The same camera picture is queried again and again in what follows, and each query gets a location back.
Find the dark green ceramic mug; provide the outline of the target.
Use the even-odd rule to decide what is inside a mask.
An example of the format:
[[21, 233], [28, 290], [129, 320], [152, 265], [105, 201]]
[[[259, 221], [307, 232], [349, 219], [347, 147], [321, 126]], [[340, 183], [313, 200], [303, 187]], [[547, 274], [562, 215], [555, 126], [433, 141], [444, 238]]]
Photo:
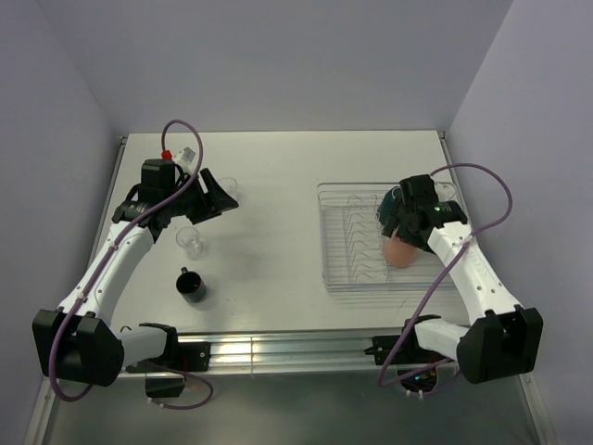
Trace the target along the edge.
[[393, 187], [385, 193], [383, 200], [376, 211], [377, 220], [382, 226], [386, 225], [387, 219], [393, 211], [397, 212], [398, 207], [401, 204], [400, 196], [401, 190], [398, 186]]

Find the small clear glass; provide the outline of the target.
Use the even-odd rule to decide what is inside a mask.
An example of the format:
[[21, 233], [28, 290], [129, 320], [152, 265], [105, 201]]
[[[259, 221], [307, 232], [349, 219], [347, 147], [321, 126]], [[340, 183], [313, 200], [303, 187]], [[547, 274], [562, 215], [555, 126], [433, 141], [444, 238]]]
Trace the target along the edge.
[[193, 226], [180, 229], [176, 236], [177, 245], [190, 257], [197, 258], [203, 250], [200, 233]]

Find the orange plastic cup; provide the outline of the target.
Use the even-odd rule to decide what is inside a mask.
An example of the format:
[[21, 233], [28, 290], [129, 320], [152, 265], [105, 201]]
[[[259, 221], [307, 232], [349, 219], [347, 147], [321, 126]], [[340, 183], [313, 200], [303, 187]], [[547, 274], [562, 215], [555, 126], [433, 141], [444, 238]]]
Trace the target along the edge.
[[417, 257], [417, 248], [404, 243], [397, 237], [386, 239], [383, 244], [385, 262], [395, 268], [403, 269], [411, 266]]

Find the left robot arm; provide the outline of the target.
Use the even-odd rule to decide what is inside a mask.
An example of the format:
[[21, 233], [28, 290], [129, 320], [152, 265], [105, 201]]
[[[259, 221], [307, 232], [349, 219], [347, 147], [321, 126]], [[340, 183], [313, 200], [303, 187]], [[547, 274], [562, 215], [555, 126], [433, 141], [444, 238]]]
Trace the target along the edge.
[[207, 169], [189, 175], [171, 160], [149, 159], [141, 180], [116, 207], [107, 239], [58, 307], [40, 310], [32, 332], [42, 372], [53, 380], [111, 385], [124, 367], [150, 361], [170, 370], [181, 358], [173, 326], [144, 323], [128, 334], [110, 328], [121, 294], [171, 220], [197, 224], [238, 208]]

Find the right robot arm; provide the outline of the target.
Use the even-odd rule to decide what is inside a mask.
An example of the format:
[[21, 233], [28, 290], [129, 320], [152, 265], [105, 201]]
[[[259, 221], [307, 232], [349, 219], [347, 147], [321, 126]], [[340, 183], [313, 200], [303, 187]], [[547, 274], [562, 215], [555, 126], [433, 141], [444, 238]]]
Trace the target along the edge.
[[442, 363], [456, 362], [472, 384], [526, 374], [535, 368], [544, 324], [541, 314], [535, 308], [525, 308], [502, 284], [460, 204], [441, 199], [430, 175], [400, 181], [383, 234], [436, 255], [444, 269], [425, 296], [432, 297], [448, 277], [469, 318], [468, 326], [460, 326], [415, 311], [385, 365], [401, 350], [414, 362], [432, 351], [440, 355]]

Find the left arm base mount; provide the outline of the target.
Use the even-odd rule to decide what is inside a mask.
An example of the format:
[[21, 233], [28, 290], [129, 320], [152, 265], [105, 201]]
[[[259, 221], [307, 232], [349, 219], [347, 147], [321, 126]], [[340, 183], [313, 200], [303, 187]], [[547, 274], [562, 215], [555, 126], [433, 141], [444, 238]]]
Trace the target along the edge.
[[211, 343], [207, 341], [181, 342], [172, 354], [165, 358], [153, 358], [129, 364], [124, 367], [128, 374], [154, 374], [159, 372], [173, 374], [173, 377], [145, 378], [145, 394], [151, 401], [167, 404], [166, 399], [177, 399], [191, 383], [199, 382], [207, 389], [202, 406], [214, 395], [214, 388], [201, 376], [209, 367]]

